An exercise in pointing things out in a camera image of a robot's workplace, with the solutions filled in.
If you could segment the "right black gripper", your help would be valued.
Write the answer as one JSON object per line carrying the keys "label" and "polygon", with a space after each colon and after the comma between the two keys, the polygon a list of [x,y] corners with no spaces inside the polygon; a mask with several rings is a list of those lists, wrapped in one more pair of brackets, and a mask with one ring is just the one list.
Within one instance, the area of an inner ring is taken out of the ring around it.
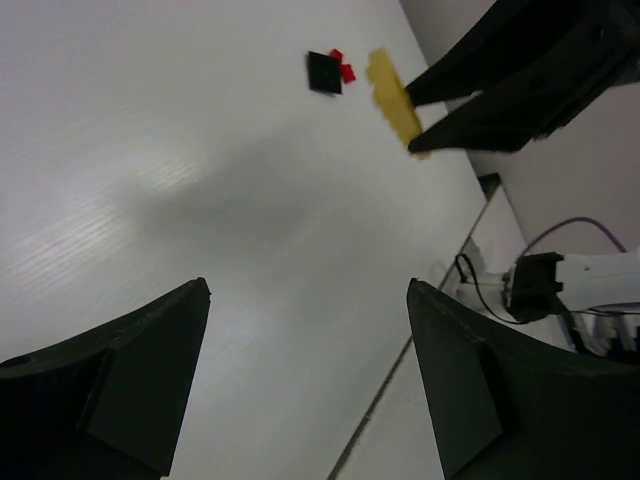
{"label": "right black gripper", "polygon": [[525,66],[522,34],[468,32],[412,80],[405,90],[414,106],[496,86],[412,139],[408,150],[514,153],[565,127],[619,83],[639,59],[639,3],[574,4],[580,9],[559,38]]}

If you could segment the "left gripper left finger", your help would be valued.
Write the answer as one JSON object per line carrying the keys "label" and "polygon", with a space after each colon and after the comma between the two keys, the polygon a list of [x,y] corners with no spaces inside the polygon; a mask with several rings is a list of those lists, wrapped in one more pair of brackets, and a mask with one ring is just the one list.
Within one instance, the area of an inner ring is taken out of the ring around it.
{"label": "left gripper left finger", "polygon": [[210,308],[202,278],[1,364],[4,479],[169,476]]}

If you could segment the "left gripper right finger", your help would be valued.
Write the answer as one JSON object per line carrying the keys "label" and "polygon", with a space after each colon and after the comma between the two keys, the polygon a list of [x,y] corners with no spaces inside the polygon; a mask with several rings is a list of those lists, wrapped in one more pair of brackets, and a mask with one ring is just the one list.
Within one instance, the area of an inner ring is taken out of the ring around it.
{"label": "left gripper right finger", "polygon": [[635,479],[639,370],[541,342],[412,280],[407,308],[448,479]]}

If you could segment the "long yellow lego brick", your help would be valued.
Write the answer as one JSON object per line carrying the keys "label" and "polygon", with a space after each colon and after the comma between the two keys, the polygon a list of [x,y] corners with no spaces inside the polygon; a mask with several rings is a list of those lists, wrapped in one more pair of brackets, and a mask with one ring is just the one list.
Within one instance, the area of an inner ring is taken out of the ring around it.
{"label": "long yellow lego brick", "polygon": [[408,148],[423,133],[423,125],[385,48],[369,54],[366,73],[375,105]]}

